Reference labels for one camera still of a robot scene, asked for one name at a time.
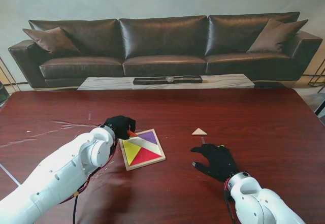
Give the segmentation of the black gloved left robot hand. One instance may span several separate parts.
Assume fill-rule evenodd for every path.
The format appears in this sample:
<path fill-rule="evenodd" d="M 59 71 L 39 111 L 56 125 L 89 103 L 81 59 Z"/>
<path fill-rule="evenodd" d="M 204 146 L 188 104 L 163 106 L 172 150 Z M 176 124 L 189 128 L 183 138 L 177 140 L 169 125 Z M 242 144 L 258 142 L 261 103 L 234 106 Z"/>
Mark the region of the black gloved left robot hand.
<path fill-rule="evenodd" d="M 110 127 L 116 138 L 127 140 L 130 137 L 136 137 L 136 121 L 126 116 L 114 116 L 106 119 L 105 126 Z"/>

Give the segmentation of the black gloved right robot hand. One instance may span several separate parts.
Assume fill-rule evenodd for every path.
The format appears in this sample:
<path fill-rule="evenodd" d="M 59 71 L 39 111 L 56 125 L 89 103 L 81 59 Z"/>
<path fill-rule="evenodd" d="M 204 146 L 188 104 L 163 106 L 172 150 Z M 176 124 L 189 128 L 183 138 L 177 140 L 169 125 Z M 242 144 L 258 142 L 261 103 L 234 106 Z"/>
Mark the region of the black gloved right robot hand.
<path fill-rule="evenodd" d="M 224 146 L 202 144 L 199 147 L 192 148 L 190 151 L 200 153 L 209 163 L 208 166 L 205 166 L 202 163 L 193 162 L 193 167 L 219 182 L 224 183 L 229 177 L 240 172 L 230 150 Z"/>

